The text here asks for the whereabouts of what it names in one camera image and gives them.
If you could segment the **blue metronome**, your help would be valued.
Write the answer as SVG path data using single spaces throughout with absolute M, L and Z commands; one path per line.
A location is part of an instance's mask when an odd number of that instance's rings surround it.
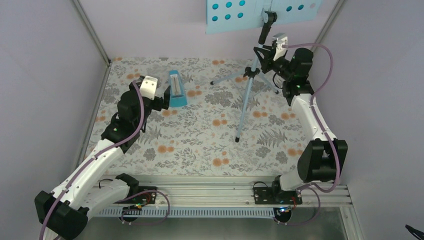
M 169 71 L 168 83 L 170 85 L 169 106 L 172 108 L 184 107 L 188 104 L 183 79 L 177 70 Z

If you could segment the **light blue music stand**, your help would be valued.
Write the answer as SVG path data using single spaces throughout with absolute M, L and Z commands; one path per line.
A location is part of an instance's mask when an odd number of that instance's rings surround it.
M 254 50 L 271 50 L 272 46 L 266 46 L 265 42 L 273 25 L 311 21 L 317 16 L 321 4 L 320 0 L 208 0 L 206 1 L 206 33 L 217 34 L 260 28 Z M 252 64 L 244 70 L 211 81 L 211 85 L 217 85 L 239 75 L 248 77 L 235 142 L 240 141 L 254 79 L 262 79 L 275 94 L 279 93 L 279 90 L 266 79 L 265 71 L 260 69 L 276 60 L 276 57 L 263 59 L 255 55 Z

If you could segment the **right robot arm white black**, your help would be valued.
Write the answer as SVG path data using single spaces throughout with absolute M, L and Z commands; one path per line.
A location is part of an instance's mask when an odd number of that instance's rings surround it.
M 295 169 L 277 176 L 272 182 L 272 200 L 282 204 L 309 186 L 323 193 L 332 192 L 340 183 L 348 145 L 330 130 L 319 110 L 316 93 L 308 80 L 313 52 L 297 48 L 288 60 L 278 55 L 280 50 L 275 46 L 254 47 L 253 50 L 263 73 L 273 71 L 283 79 L 283 96 L 309 139 Z

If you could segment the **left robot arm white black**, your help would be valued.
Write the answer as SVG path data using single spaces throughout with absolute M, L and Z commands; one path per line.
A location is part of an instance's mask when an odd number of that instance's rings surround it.
M 157 189 L 140 186 L 137 179 L 126 173 L 93 191 L 106 169 L 145 132 L 150 113 L 169 108 L 170 89 L 162 97 L 156 96 L 155 91 L 146 81 L 131 83 L 88 157 L 52 191 L 41 191 L 35 197 L 36 213 L 42 225 L 39 239 L 73 240 L 91 218 L 112 204 L 129 204 L 130 209 L 140 210 L 155 202 Z

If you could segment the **floral patterned table mat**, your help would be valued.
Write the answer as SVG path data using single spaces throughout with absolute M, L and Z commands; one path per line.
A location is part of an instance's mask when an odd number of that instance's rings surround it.
M 87 151 L 94 149 L 131 81 L 155 77 L 156 93 L 162 96 L 169 72 L 176 70 L 188 104 L 152 111 L 145 133 L 106 174 L 273 177 L 293 171 L 310 138 L 286 99 L 255 79 L 236 142 L 248 79 L 239 75 L 211 85 L 212 80 L 242 72 L 250 63 L 246 59 L 115 58 Z

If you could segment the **left aluminium frame post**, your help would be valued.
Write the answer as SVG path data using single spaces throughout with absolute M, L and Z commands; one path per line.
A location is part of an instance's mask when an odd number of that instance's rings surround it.
M 73 3 L 79 17 L 81 18 L 81 20 L 83 22 L 83 25 L 85 26 L 85 28 L 88 31 L 91 39 L 93 40 L 93 42 L 96 46 L 96 49 L 99 52 L 101 58 L 106 63 L 106 65 L 109 66 L 111 64 L 111 59 L 108 56 L 103 44 L 101 43 L 101 40 L 100 40 L 98 34 L 96 33 L 96 30 L 95 30 L 93 24 L 91 23 L 89 16 L 86 13 L 81 1 L 80 0 L 71 0 L 71 2 Z

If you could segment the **aluminium frame post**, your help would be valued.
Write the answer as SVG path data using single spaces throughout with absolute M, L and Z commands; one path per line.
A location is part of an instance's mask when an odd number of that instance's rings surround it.
M 98 34 L 96 33 L 96 30 L 95 30 L 93 24 L 91 23 L 89 16 L 86 13 L 81 1 L 80 0 L 71 0 L 71 2 L 73 3 L 79 17 L 81 18 L 81 20 L 83 22 L 83 25 L 85 26 L 85 28 L 88 31 L 91 39 L 93 40 L 93 42 L 96 46 L 96 49 L 99 52 L 101 58 L 106 63 L 106 65 L 109 66 L 111 64 L 111 59 L 108 56 L 103 44 L 101 43 L 101 40 L 100 40 Z
M 312 9 L 316 10 L 315 17 L 302 23 L 306 36 L 302 38 L 301 43 L 323 44 L 346 3 L 345 0 L 320 0 L 319 2 L 320 4 L 313 4 Z

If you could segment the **right aluminium frame post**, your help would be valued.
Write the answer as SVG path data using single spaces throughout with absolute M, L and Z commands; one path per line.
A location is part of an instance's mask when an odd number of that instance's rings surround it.
M 320 0 L 319 2 L 320 4 L 313 4 L 312 9 L 316 10 L 315 17 L 302 23 L 306 36 L 302 38 L 301 43 L 323 44 L 346 3 L 345 0 Z

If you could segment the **aluminium mounting rail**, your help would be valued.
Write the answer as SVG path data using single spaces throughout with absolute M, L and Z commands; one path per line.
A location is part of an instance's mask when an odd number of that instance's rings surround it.
M 166 194 L 171 207 L 256 207 L 253 185 L 255 182 L 264 182 L 271 186 L 274 176 L 168 176 L 168 175 L 135 175 L 142 186 L 157 187 L 158 191 Z M 66 194 L 62 201 L 70 201 L 79 206 L 99 190 L 98 181 L 88 183 L 88 186 L 76 188 L 77 195 L 71 192 Z M 339 185 L 330 193 L 316 190 L 322 207 L 351 207 L 353 202 L 346 185 Z M 71 201 L 67 195 L 74 197 Z M 317 207 L 317 197 L 311 190 L 301 193 L 303 203 L 298 207 Z

